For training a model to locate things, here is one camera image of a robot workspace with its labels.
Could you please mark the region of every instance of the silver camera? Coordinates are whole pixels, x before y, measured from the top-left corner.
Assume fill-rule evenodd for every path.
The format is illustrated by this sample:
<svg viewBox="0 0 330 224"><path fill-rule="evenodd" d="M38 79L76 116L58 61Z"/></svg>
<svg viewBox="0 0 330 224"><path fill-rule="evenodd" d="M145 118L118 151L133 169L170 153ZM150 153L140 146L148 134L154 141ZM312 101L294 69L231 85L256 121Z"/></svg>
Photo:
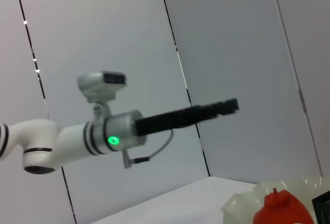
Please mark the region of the silver camera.
<svg viewBox="0 0 330 224"><path fill-rule="evenodd" d="M78 78L78 87L88 103L107 103L114 100L116 92L125 86L126 75L119 72L87 73Z"/></svg>

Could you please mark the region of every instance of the cable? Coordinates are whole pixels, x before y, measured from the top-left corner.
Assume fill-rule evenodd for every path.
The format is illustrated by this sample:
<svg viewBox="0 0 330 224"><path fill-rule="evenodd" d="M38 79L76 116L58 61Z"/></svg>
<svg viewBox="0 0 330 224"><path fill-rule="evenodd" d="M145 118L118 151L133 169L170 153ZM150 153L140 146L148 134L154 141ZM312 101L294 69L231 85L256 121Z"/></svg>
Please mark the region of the cable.
<svg viewBox="0 0 330 224"><path fill-rule="evenodd" d="M154 152L152 155L149 156L149 158L155 157L158 153L160 153L165 147L167 147L168 144L170 144L171 140L173 139L174 132L171 130L170 137L168 140L165 142L163 146L161 146L156 152Z"/></svg>
<svg viewBox="0 0 330 224"><path fill-rule="evenodd" d="M160 153L162 150L164 150L168 144L170 144L170 142L172 141L174 136L174 132L173 130L171 130L171 134L170 137L168 138L168 140L164 143L163 146L161 146L159 149L157 149L154 153L152 153L150 156L148 157L142 157L142 158L134 158L131 160L132 163L134 164L138 164L138 163L142 163L142 162L146 162L149 161L151 158L155 157L158 153Z"/></svg>

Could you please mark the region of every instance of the red object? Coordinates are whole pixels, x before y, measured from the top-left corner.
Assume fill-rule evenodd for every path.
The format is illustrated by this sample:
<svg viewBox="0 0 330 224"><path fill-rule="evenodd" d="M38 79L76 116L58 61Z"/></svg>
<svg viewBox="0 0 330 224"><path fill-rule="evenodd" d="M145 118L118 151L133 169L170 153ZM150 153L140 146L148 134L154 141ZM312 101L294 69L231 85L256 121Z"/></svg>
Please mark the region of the red object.
<svg viewBox="0 0 330 224"><path fill-rule="evenodd" d="M314 224L307 208L287 190L265 196L265 205L253 219L253 224Z"/></svg>

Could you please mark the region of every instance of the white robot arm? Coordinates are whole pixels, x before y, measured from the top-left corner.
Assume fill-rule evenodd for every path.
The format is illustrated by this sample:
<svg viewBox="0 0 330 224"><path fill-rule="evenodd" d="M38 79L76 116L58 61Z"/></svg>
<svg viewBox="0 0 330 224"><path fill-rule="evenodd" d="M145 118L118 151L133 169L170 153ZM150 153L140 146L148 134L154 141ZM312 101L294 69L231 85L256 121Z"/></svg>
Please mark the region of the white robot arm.
<svg viewBox="0 0 330 224"><path fill-rule="evenodd" d="M130 159L127 153L129 148L144 145L148 134L186 127L217 115L235 113L239 109L237 100L232 99L148 118L142 118L137 110L112 116L107 102L114 100L116 92L126 86L124 74L108 71L85 74L78 78L78 86L87 101L94 104L93 121L67 127L61 132L59 125L49 120L0 124L0 161L16 145L21 145L24 150L23 168L33 174L50 173L84 157L118 151L122 151L124 166L129 168L151 158Z"/></svg>

